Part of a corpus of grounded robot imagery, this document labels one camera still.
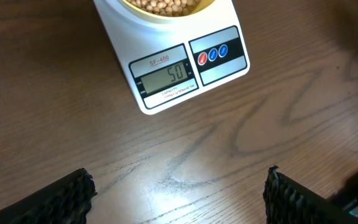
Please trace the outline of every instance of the digital display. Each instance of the digital display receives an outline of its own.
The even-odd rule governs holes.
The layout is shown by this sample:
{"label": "digital display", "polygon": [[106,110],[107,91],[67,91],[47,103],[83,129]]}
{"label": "digital display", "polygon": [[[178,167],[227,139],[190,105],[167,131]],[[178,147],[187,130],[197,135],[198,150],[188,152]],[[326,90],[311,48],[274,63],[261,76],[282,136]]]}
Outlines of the digital display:
{"label": "digital display", "polygon": [[146,93],[149,94],[155,90],[162,89],[165,86],[186,80],[187,73],[183,62],[180,62],[151,73],[150,75],[146,75],[140,79],[142,80]]}

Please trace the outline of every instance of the brown tabletop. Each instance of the brown tabletop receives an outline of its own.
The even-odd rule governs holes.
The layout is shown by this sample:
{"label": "brown tabletop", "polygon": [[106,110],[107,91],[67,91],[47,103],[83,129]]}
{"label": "brown tabletop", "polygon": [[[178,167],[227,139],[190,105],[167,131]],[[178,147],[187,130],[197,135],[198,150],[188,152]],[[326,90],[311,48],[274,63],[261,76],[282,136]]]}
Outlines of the brown tabletop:
{"label": "brown tabletop", "polygon": [[265,223],[274,164],[339,190],[358,171],[342,6],[234,4],[250,72],[147,116],[91,0],[0,0],[0,209],[81,167],[99,192],[89,223]]}

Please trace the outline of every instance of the white scale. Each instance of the white scale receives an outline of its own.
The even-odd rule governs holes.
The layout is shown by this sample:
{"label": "white scale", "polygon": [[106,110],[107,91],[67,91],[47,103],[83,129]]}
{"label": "white scale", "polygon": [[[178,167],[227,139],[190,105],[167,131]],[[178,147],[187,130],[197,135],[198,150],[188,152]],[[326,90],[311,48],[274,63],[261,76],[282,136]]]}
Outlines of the white scale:
{"label": "white scale", "polygon": [[231,0],[215,0],[170,24],[141,19],[120,0],[94,3],[145,114],[158,113],[249,71]]}

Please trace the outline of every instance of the button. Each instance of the button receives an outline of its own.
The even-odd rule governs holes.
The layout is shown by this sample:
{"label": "button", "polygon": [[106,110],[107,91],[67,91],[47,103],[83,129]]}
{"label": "button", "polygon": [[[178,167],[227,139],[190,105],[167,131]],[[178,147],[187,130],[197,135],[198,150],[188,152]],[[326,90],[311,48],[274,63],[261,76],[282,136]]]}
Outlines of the button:
{"label": "button", "polygon": [[224,44],[219,48],[219,57],[224,57],[227,55],[227,45]]}
{"label": "button", "polygon": [[203,52],[198,56],[198,64],[199,65],[205,65],[206,61],[207,61],[207,57],[208,55]]}
{"label": "button", "polygon": [[216,49],[211,49],[209,51],[209,54],[208,54],[208,59],[210,62],[213,62],[216,60],[216,58],[218,57],[218,50]]}

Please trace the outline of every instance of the wooden table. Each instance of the wooden table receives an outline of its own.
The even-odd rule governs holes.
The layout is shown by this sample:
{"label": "wooden table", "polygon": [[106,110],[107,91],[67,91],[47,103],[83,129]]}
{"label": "wooden table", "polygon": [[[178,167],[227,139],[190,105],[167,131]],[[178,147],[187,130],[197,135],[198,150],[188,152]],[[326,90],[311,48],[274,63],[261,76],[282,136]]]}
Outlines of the wooden table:
{"label": "wooden table", "polygon": [[248,75],[147,116],[91,0],[0,0],[0,209],[81,167],[99,192],[89,223],[265,223],[274,164],[323,197],[340,189],[358,170],[341,5],[234,4]]}

